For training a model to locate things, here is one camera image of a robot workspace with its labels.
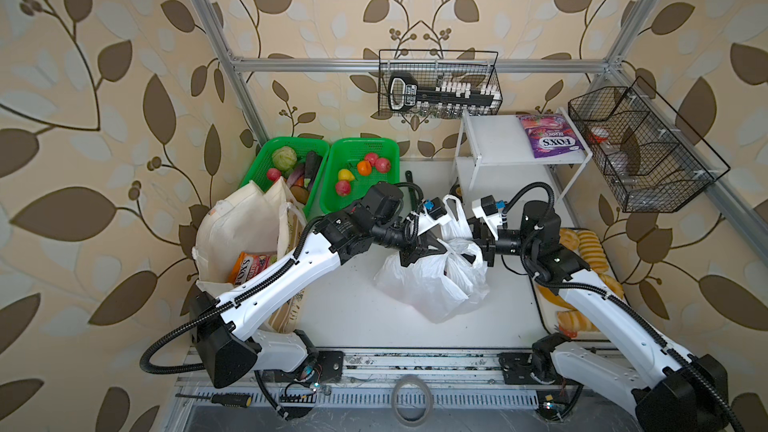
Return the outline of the yellow lemon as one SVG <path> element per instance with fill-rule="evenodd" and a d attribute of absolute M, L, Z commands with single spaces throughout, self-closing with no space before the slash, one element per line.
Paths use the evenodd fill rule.
<path fill-rule="evenodd" d="M 337 174 L 337 178 L 339 181 L 346 182 L 352 182 L 355 180 L 354 174 L 348 169 L 341 169 Z"/>

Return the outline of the white plastic bag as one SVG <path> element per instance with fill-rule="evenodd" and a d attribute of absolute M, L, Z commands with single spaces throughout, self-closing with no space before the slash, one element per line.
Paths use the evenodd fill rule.
<path fill-rule="evenodd" d="M 374 276 L 377 289 L 415 308 L 433 323 L 477 309 L 490 292 L 488 265 L 472 233 L 460 201 L 453 195 L 441 198 L 451 221 L 440 229 L 447 247 L 443 255 L 429 256 L 408 267 L 392 254 Z"/>

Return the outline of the orange fruit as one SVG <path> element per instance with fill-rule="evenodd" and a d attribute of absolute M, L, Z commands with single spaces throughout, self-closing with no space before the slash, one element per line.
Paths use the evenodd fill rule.
<path fill-rule="evenodd" d="M 361 176 L 370 176 L 373 171 L 371 163 L 367 160 L 362 160 L 357 164 L 357 171 Z"/>

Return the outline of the cream floral tote bag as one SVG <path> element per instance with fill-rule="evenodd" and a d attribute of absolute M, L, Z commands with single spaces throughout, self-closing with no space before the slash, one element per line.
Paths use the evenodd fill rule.
<path fill-rule="evenodd" d="M 192 249 L 197 288 L 212 296 L 231 290 L 241 254 L 267 255 L 272 265 L 295 248 L 306 224 L 303 205 L 284 179 L 266 192 L 249 182 L 218 201 L 198 228 Z"/>

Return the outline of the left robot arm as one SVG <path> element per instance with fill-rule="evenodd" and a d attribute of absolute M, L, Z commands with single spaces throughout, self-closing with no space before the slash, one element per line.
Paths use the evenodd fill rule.
<path fill-rule="evenodd" d="M 431 231 L 448 219 L 443 200 L 421 199 L 402 217 L 405 186 L 377 183 L 347 207 L 310 220 L 297 246 L 255 278 L 218 296 L 200 293 L 190 321 L 150 345 L 139 360 L 140 369 L 153 375 L 204 371 L 216 388 L 254 371 L 302 370 L 314 355 L 306 335 L 269 334 L 260 328 L 288 299 L 372 245 L 397 250 L 404 266 L 445 253 L 445 245 Z M 152 363 L 160 349 L 185 334 L 191 334 L 199 362 Z"/>

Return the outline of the orange snack bag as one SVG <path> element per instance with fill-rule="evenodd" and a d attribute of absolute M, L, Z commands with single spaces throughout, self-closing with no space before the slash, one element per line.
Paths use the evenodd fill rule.
<path fill-rule="evenodd" d="M 253 279 L 277 261 L 275 253 L 242 252 L 228 277 L 233 285 L 242 285 Z"/>

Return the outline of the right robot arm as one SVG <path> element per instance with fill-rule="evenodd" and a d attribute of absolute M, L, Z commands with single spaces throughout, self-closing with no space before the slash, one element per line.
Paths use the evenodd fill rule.
<path fill-rule="evenodd" d="M 488 236 L 475 236 L 485 258 L 519 257 L 532 282 L 575 307 L 629 362 L 620 366 L 554 333 L 532 347 L 540 381 L 561 377 L 586 386 L 645 431 L 743 430 L 728 401 L 725 368 L 662 334 L 561 244 L 549 184 L 531 183 L 508 201 L 485 196 L 473 202 L 472 211 L 489 230 Z"/>

